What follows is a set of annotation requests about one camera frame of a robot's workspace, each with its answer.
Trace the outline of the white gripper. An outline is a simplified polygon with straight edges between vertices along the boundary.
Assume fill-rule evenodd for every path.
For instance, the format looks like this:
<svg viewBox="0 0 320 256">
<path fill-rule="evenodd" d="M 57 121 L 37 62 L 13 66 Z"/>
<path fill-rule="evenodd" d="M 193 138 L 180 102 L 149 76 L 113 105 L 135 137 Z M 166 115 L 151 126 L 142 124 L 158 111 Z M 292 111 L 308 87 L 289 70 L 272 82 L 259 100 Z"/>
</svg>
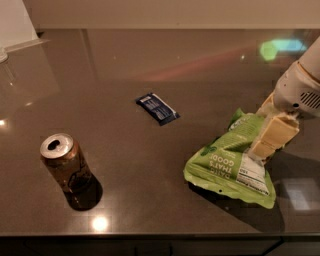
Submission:
<svg viewBox="0 0 320 256">
<path fill-rule="evenodd" d="M 279 78 L 274 96 L 270 94 L 256 114 L 267 116 L 273 106 L 283 112 L 298 113 L 304 118 L 320 117 L 320 82 L 299 61 L 294 62 Z M 269 114 L 248 155 L 254 160 L 265 160 L 291 141 L 299 132 L 299 121 L 291 115 Z"/>
</svg>

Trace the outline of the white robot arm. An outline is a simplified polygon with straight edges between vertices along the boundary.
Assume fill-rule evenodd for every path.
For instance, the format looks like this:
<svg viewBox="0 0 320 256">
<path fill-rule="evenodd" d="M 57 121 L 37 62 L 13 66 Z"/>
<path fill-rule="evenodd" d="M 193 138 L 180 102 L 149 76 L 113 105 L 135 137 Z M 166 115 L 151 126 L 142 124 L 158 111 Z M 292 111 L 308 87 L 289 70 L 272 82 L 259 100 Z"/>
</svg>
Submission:
<svg viewBox="0 0 320 256">
<path fill-rule="evenodd" d="M 265 160 L 299 132 L 300 119 L 320 116 L 320 38 L 279 78 L 256 112 L 264 118 L 248 155 Z"/>
</svg>

